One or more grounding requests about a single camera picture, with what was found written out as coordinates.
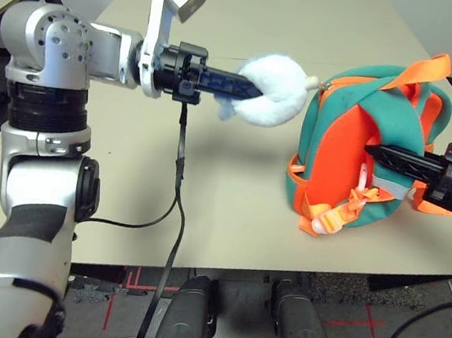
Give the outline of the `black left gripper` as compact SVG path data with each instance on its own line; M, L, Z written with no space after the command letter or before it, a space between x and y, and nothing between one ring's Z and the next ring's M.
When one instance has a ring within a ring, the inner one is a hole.
M170 44L159 55L155 68L154 86L171 95L175 101L189 105L200 103L198 84L203 71L201 91L230 100L260 97L262 92L245 76L206 66L209 56L204 47L181 42Z

